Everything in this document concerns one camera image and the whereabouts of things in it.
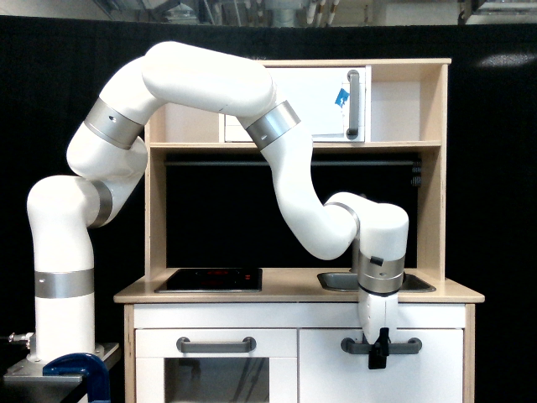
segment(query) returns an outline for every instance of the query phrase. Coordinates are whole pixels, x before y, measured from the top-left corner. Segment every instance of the oven door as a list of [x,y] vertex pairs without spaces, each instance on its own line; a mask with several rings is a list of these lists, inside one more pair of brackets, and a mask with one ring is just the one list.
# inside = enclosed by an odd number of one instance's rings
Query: oven door
[[297,401],[295,329],[140,329],[138,403]]

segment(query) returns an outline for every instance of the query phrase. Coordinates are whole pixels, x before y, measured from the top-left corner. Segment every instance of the silver metal ring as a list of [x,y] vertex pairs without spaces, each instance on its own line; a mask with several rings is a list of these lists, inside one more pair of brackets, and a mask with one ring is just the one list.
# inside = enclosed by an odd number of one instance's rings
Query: silver metal ring
[[397,291],[403,284],[404,256],[378,264],[375,258],[360,254],[357,266],[358,284],[366,290],[385,294]]
[[248,126],[246,131],[261,150],[299,123],[300,118],[285,101]]
[[356,222],[356,233],[357,235],[360,233],[360,218],[358,218],[358,215],[352,210],[349,206],[346,204],[340,203],[338,201],[330,201],[325,203],[325,206],[338,206],[341,208],[344,208],[348,211],[349,214],[352,215],[352,218],[354,218],[354,221]]
[[130,149],[143,130],[143,125],[125,118],[101,98],[97,98],[84,124],[101,139],[120,149]]
[[93,269],[66,273],[35,271],[35,296],[38,298],[73,298],[94,291]]
[[99,194],[99,213],[88,228],[99,228],[104,225],[112,213],[112,193],[101,181],[90,181]]

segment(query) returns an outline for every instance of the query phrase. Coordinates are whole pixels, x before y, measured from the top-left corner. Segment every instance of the oven window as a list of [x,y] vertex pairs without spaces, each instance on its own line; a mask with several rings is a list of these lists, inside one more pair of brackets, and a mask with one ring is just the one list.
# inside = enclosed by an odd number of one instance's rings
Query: oven window
[[268,358],[166,359],[167,403],[269,401]]

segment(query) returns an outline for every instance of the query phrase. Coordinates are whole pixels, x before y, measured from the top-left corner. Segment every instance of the microwave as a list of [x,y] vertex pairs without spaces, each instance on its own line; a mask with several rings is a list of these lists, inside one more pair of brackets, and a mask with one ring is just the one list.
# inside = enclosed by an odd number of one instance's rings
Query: microwave
[[[371,66],[268,67],[316,142],[371,138]],[[225,142],[251,142],[233,116],[224,115]]]

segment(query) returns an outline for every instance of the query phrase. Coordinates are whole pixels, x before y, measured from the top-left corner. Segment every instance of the microwave handle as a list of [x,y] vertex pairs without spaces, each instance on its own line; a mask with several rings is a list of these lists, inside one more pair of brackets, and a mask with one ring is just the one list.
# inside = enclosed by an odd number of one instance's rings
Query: microwave handle
[[257,343],[255,338],[244,338],[241,342],[191,342],[188,338],[177,340],[177,349],[182,353],[249,353]]
[[347,130],[347,138],[354,140],[358,137],[360,128],[360,108],[362,97],[360,88],[360,73],[356,70],[350,70],[347,73],[347,79],[351,83],[351,101],[349,105],[349,129]]

